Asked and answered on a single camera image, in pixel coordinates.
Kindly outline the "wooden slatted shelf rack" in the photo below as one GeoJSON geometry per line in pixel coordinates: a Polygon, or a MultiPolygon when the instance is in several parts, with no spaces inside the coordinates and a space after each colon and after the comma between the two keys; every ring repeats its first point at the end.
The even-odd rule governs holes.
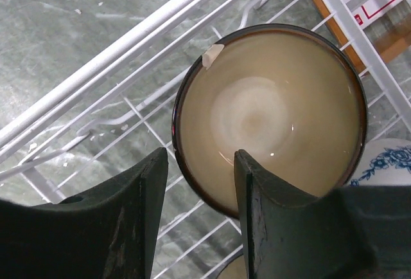
{"type": "Polygon", "coordinates": [[[365,29],[343,0],[312,0],[322,23],[361,75],[391,78],[388,64],[410,48],[410,5],[406,0],[365,29]]]}

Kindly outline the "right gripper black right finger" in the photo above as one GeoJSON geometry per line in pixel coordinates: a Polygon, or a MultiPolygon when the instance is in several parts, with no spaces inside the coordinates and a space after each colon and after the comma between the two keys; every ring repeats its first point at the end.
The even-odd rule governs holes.
{"type": "Polygon", "coordinates": [[[318,198],[234,155],[249,278],[359,278],[410,269],[410,188],[343,186],[318,198]]]}

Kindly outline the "blue patterned white bowl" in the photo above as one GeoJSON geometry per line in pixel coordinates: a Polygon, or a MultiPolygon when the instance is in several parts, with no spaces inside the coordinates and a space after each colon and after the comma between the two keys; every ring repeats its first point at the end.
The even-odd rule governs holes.
{"type": "Polygon", "coordinates": [[[377,139],[365,145],[348,186],[409,186],[410,141],[377,139]]]}

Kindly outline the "dark bowl beige inside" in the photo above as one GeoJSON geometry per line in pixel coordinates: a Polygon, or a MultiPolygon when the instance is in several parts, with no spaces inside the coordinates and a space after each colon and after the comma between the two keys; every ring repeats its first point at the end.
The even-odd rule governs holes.
{"type": "Polygon", "coordinates": [[[347,183],[362,156],[367,102],[351,61],[314,31],[259,24],[222,37],[184,77],[172,116],[182,175],[238,218],[234,155],[316,197],[347,183]]]}

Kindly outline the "white wire dish rack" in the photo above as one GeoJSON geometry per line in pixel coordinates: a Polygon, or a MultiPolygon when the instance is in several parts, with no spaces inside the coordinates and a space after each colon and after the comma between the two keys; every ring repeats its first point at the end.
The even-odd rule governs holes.
{"type": "MultiPolygon", "coordinates": [[[[1,126],[5,127],[99,52],[170,0],[1,0],[1,126]]],[[[106,76],[1,163],[1,198],[25,206],[58,202],[168,151],[168,180],[153,278],[216,278],[241,250],[240,225],[208,207],[174,159],[171,115],[181,76],[221,36],[289,23],[332,40],[312,0],[206,0],[129,64],[106,76]]]]}

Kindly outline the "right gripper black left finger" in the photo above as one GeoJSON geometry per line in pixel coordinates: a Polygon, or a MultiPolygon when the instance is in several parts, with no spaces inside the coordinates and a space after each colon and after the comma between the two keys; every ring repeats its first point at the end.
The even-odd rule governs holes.
{"type": "Polygon", "coordinates": [[[1,277],[149,278],[167,177],[158,148],[58,204],[1,201],[1,277]]]}

